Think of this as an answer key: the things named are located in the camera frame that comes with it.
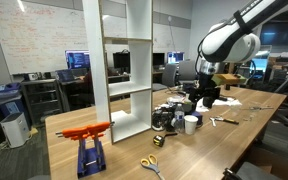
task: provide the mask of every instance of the white cabinet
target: white cabinet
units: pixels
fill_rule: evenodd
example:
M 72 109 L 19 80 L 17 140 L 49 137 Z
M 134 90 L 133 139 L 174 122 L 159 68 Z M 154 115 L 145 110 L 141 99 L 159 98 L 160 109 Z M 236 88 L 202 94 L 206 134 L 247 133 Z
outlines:
M 112 143 L 151 128 L 152 0 L 126 0 L 127 37 L 104 37 L 102 1 L 83 0 L 98 121 L 111 121 Z M 105 46 L 128 45 L 130 80 L 108 84 Z M 130 107 L 111 112 L 110 98 L 130 94 Z

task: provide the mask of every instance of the whiteboard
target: whiteboard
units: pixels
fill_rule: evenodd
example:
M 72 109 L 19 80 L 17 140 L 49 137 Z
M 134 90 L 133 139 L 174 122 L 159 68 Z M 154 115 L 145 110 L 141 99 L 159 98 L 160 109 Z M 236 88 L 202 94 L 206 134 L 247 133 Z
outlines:
M 10 74 L 67 69 L 65 50 L 88 50 L 83 11 L 0 0 L 0 43 Z

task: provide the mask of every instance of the cabinet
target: cabinet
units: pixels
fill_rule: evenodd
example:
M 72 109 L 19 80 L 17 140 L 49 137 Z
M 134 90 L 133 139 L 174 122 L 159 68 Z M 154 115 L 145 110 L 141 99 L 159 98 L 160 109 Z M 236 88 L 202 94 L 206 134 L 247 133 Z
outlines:
M 127 37 L 105 37 L 102 1 L 83 0 L 88 48 L 94 85 L 97 121 L 114 122 L 115 143 L 151 128 L 152 113 L 152 0 L 126 0 Z M 106 45 L 128 45 L 130 80 L 108 83 Z M 111 112 L 110 98 L 130 95 L 130 107 Z
M 21 85 L 33 126 L 42 126 L 47 116 L 63 112 L 55 79 L 27 81 Z

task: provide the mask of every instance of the scissors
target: scissors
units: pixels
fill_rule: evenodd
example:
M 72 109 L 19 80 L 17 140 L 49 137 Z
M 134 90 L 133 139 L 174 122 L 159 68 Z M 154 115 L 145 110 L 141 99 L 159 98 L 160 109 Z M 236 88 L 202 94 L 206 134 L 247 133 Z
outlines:
M 153 154 L 148 155 L 148 159 L 141 159 L 141 165 L 146 169 L 155 171 L 161 180 L 165 180 L 158 170 L 157 158 Z

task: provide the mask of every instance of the mug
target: mug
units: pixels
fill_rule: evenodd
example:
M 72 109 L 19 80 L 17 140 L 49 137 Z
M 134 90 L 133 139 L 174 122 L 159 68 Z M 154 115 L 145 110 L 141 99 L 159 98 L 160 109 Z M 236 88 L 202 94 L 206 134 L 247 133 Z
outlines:
M 28 78 L 30 81 L 33 81 L 33 80 L 37 80 L 38 76 L 36 73 L 30 73 L 30 74 L 28 74 Z

